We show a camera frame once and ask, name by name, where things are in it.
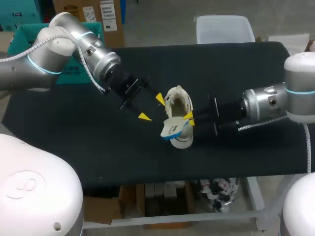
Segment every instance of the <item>gray floor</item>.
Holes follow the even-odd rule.
[[[311,33],[314,0],[127,0],[127,47],[196,43],[197,16],[242,15],[255,36]]]
[[[195,18],[200,15],[243,15],[252,26],[255,36],[280,34],[311,34],[315,37],[314,0],[127,0],[124,26],[127,47],[180,45],[196,43]],[[0,51],[6,51],[12,34],[0,33]],[[8,99],[0,101],[0,118]],[[265,199],[273,195],[282,176],[258,177]],[[233,211],[249,209],[244,188],[237,194]],[[144,230],[141,226],[85,230],[86,236],[276,236],[279,223],[273,229],[257,232],[252,220],[198,222],[182,230]]]

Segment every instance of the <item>black fabric tablecloth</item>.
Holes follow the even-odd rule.
[[[115,50],[135,76],[150,75],[163,95],[181,85],[195,109],[207,93],[221,102],[246,89],[284,80],[288,52],[280,43],[212,44]],[[150,118],[160,113],[140,100]],[[193,145],[174,148],[160,137],[162,122],[145,122],[119,111],[115,94],[91,85],[58,85],[49,92],[24,91],[10,98],[4,125],[25,142],[67,161],[83,187],[211,177],[305,173],[302,125],[284,119],[215,138],[195,127]],[[314,128],[310,126],[311,136]]]

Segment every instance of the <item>label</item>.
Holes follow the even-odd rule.
[[[94,8],[92,6],[83,7],[83,13],[86,22],[96,22]]]
[[[218,186],[223,188],[224,191],[227,191],[230,187],[230,184],[226,182],[224,179],[222,179],[219,183]]]
[[[201,185],[210,185],[210,182],[209,182],[208,179],[201,179],[201,180],[200,180],[200,184],[201,184]]]
[[[117,31],[116,19],[112,20],[103,20],[104,31]]]
[[[21,12],[12,12],[12,15],[13,16],[22,16],[22,13]]]
[[[100,5],[103,20],[115,19],[115,6],[113,3],[104,3]]]

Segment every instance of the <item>white sticker label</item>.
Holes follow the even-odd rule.
[[[201,183],[201,185],[210,185],[210,182],[208,179],[201,179],[200,183]]]
[[[112,20],[103,20],[104,31],[117,31],[116,19]]]
[[[115,7],[113,3],[101,4],[100,10],[102,12],[103,20],[116,18]]]
[[[86,22],[96,22],[95,13],[92,6],[83,7],[83,12]]]
[[[218,183],[218,186],[223,188],[224,191],[227,191],[229,189],[229,187],[230,187],[230,184],[228,182],[226,182],[224,179],[222,179],[220,181],[220,183]]]

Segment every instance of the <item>shoe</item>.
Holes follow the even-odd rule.
[[[178,122],[178,127],[175,126],[175,129],[180,130],[177,135],[174,135],[174,138],[170,139],[171,144],[180,149],[190,147],[193,141],[193,126],[189,123],[189,120],[183,119],[185,115],[192,111],[192,102],[188,93],[178,85],[168,91],[164,101],[170,122],[173,122],[173,124]]]

